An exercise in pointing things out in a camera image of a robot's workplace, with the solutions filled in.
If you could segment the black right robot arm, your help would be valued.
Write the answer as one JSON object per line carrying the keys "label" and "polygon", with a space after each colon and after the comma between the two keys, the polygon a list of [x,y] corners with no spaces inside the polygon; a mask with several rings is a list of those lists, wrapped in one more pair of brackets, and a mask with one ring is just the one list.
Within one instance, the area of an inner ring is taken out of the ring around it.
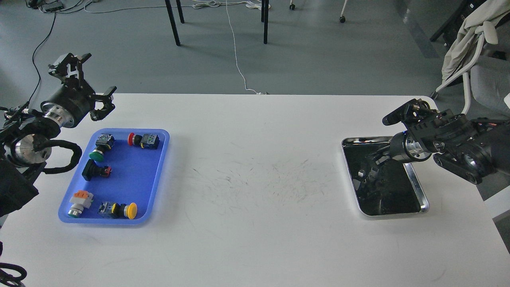
{"label": "black right robot arm", "polygon": [[464,113],[432,109],[428,102],[412,99],[382,119],[386,126],[403,123],[384,147],[365,156],[355,178],[367,185],[381,178],[380,169],[389,161],[434,162],[450,173],[480,184],[488,175],[510,172],[509,122]]}

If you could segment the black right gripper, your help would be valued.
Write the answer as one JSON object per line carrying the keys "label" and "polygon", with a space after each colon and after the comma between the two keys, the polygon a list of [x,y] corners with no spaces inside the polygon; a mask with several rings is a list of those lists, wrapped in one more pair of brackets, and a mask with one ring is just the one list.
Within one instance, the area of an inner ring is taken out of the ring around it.
{"label": "black right gripper", "polygon": [[423,162],[431,155],[432,153],[422,148],[407,132],[397,133],[390,140],[390,145],[381,145],[370,153],[369,157],[360,161],[358,180],[362,182],[375,180],[380,169],[392,159],[402,163]]}

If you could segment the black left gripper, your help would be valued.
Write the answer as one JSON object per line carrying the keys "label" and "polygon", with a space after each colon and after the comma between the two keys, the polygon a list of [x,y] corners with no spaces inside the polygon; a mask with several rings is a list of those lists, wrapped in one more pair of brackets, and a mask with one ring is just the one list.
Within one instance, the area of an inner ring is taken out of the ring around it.
{"label": "black left gripper", "polygon": [[[113,103],[116,86],[109,87],[104,94],[96,94],[92,87],[84,84],[82,64],[91,56],[91,53],[68,53],[49,65],[49,75],[59,79],[62,87],[43,101],[40,107],[43,117],[59,127],[75,128],[88,113],[93,121],[103,120],[116,107]],[[101,103],[102,108],[95,109],[96,103]]]}

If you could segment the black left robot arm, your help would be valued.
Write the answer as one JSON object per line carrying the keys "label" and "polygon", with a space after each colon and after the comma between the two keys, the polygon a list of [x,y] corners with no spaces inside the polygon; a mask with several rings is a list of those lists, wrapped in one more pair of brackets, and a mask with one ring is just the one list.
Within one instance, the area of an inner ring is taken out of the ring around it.
{"label": "black left robot arm", "polygon": [[90,57],[90,53],[69,53],[49,65],[49,74],[61,86],[41,103],[40,110],[30,109],[29,102],[1,108],[5,116],[0,135],[1,216],[19,210],[38,195],[33,183],[41,173],[62,174],[78,164],[82,149],[57,139],[62,128],[75,128],[85,116],[103,120],[115,109],[115,86],[98,94],[84,79],[82,65]]}

